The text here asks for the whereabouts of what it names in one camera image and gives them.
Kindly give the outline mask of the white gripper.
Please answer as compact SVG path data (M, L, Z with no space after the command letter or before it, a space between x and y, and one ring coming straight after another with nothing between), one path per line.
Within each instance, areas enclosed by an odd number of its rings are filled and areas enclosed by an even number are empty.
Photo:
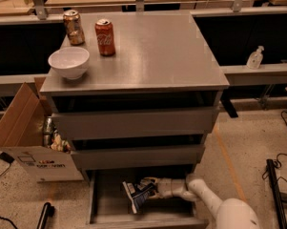
M189 202L194 202L197 199L197 196L188 190L184 179L144 177L140 180L140 184L156 185L156 190L148 193L148 199L182 198Z

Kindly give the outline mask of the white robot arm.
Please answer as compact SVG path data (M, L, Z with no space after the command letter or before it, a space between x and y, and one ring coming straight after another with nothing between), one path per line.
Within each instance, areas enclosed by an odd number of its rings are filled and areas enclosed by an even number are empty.
M188 174L185 178L144 177L142 185L152 185L152 198L200 199L215 219L216 229L261 229L256 212L243 200L217 196L203 178Z

